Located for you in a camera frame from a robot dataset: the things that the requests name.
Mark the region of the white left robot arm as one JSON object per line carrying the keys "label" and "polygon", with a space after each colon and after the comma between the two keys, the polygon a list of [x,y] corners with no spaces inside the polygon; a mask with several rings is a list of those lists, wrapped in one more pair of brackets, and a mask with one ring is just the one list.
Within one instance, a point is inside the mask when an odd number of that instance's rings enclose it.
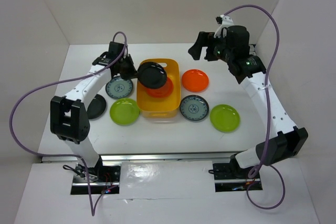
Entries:
{"label": "white left robot arm", "polygon": [[87,78],[65,95],[53,97],[50,102],[50,131],[66,143],[79,165],[86,167],[85,176],[93,182],[99,181],[106,169],[101,156],[89,140],[88,107],[112,77],[120,75],[125,79],[132,79],[137,74],[129,54],[107,67],[112,62],[112,59],[97,58],[87,73]]}

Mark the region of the orange plate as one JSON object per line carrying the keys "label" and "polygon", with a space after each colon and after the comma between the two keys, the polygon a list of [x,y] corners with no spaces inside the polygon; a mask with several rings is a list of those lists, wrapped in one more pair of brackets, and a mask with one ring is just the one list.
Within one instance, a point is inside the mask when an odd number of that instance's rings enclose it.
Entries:
{"label": "orange plate", "polygon": [[183,73],[182,85],[190,92],[203,92],[209,85],[209,78],[199,69],[190,69]]}
{"label": "orange plate", "polygon": [[173,89],[174,84],[169,77],[167,77],[165,85],[158,89],[145,88],[146,93],[154,98],[166,98],[173,92]]}

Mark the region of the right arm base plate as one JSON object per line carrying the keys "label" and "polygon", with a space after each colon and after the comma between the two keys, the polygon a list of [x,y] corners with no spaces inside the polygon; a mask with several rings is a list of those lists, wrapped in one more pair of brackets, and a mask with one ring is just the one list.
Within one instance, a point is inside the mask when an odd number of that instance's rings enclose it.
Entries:
{"label": "right arm base plate", "polygon": [[208,171],[214,177],[215,191],[234,192],[262,190],[260,175],[248,178],[249,169],[233,169],[229,163],[213,163],[213,168]]}

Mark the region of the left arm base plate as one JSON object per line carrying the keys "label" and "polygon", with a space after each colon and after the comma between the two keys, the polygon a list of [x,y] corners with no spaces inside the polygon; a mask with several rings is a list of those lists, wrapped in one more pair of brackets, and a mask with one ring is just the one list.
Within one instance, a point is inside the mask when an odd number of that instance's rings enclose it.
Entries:
{"label": "left arm base plate", "polygon": [[[74,173],[70,194],[88,195],[87,177],[84,168],[80,165],[77,165],[75,168],[64,165],[63,169],[70,170]],[[101,193],[107,195],[119,194],[120,175],[120,165],[105,167],[103,174],[99,176],[89,175],[91,193],[93,195],[98,195]]]}

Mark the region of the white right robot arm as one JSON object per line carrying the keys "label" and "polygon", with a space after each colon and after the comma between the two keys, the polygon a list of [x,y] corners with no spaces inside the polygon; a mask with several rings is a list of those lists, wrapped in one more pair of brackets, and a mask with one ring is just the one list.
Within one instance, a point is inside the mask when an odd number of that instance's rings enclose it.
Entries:
{"label": "white right robot arm", "polygon": [[308,138],[307,130],[298,128],[279,101],[266,76],[267,69],[249,45],[249,32],[244,26],[222,28],[220,35],[201,31],[188,50],[194,60],[206,48],[205,60],[222,60],[229,72],[251,98],[266,128],[268,139],[246,151],[234,154],[223,173],[242,177],[250,168],[270,166],[296,156]]}

